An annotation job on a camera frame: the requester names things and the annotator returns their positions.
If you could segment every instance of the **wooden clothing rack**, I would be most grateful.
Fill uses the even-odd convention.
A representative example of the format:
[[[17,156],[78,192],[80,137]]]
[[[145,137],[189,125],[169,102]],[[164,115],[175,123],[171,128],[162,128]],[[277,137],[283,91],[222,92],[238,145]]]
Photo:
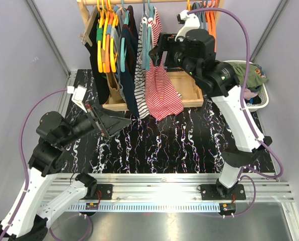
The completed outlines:
[[[225,0],[219,0],[218,6],[221,8]],[[151,3],[169,3],[169,2],[186,2],[186,0],[151,0]],[[94,21],[98,14],[97,0],[77,0],[78,7],[85,25],[85,30],[83,34],[79,37],[82,43],[88,43],[92,46],[92,42],[89,38],[90,31],[93,27]],[[113,5],[120,5],[121,0],[110,0]],[[142,0],[124,0],[124,4],[142,4]],[[94,6],[92,12],[90,13],[87,6]],[[172,81],[175,90],[182,95],[182,103],[184,107],[198,107],[203,104],[203,95],[200,88],[195,84],[194,79],[186,74],[185,72],[168,72],[168,75]],[[103,105],[104,108],[111,109],[114,111],[125,111],[127,109],[126,103],[116,103],[111,96],[109,97],[106,104]]]

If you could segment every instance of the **hanging rod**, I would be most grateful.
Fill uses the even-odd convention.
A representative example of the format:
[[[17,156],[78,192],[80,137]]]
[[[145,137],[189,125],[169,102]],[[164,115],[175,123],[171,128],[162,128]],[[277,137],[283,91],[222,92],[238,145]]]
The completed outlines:
[[[85,5],[97,5],[97,0],[81,0]],[[171,2],[186,2],[187,0],[151,0],[151,3],[171,3]],[[121,0],[110,0],[112,5],[121,4]],[[142,4],[142,0],[124,0],[124,4]]]

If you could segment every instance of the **white wall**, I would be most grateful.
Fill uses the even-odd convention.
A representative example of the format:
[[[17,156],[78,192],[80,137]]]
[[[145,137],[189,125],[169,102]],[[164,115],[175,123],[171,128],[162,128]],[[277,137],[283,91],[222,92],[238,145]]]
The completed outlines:
[[[29,108],[42,96],[65,87],[66,75],[24,1],[0,1],[0,220],[24,181],[18,136]],[[40,117],[55,110],[60,95],[43,102],[24,133],[27,160],[37,144]]]
[[[269,105],[259,111],[285,167],[299,212],[299,1],[290,1],[257,57],[269,77]]]
[[[232,11],[244,22],[253,50],[278,2],[279,0],[226,0],[223,8]],[[78,37],[85,28],[76,1],[35,0],[35,3],[68,68],[90,68],[89,53]],[[186,2],[155,3],[154,6],[159,11],[163,31],[177,33],[181,25],[177,23],[176,15],[185,9]],[[134,4],[133,7],[136,25],[139,26],[142,4]],[[217,39],[219,60],[245,59],[243,33],[237,23],[225,14],[221,14],[219,20]]]

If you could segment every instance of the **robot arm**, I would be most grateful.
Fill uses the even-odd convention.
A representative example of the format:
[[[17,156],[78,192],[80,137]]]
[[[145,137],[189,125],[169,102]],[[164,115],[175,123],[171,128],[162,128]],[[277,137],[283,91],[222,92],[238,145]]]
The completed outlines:
[[[83,90],[82,86],[79,86],[75,93],[81,92],[80,90]],[[75,97],[78,100],[73,101],[77,104],[80,102],[79,97],[74,94],[73,98]],[[90,132],[111,137],[131,123],[122,113],[94,104],[88,104],[87,108],[82,105],[80,107],[83,107],[85,114],[74,123],[68,123],[56,111],[48,112],[40,119],[37,128],[40,139],[29,160],[29,186],[25,198],[12,225],[9,225],[8,222],[23,194],[24,184],[8,215],[0,221],[0,235],[9,226],[5,235],[9,241],[43,240],[53,222],[73,203],[95,195],[97,181],[90,175],[81,173],[65,191],[40,207],[49,186],[70,158],[65,149],[66,145]]]
[[[219,62],[214,52],[215,39],[204,29],[199,29],[199,19],[183,11],[178,15],[184,27],[178,34],[161,33],[158,45],[150,52],[154,66],[161,64],[163,52],[167,51],[165,66],[181,68],[195,79],[195,83],[212,99],[224,115],[235,139],[235,150],[225,150],[223,171],[217,180],[217,191],[225,198],[235,188],[241,167],[252,164],[264,147],[255,139],[240,105],[241,86],[229,63]],[[259,140],[267,145],[272,143],[248,117]]]

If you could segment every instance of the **red striped shirt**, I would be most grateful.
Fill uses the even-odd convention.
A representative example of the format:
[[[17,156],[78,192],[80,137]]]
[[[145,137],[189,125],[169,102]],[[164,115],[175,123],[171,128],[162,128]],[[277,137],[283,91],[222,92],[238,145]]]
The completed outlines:
[[[158,11],[155,11],[155,19],[148,19],[152,25],[152,42],[155,46],[162,32],[162,25]],[[146,72],[145,99],[149,112],[161,121],[168,115],[179,114],[184,107],[182,101],[175,91],[172,82],[164,69],[164,66],[153,66],[150,62],[150,70]]]

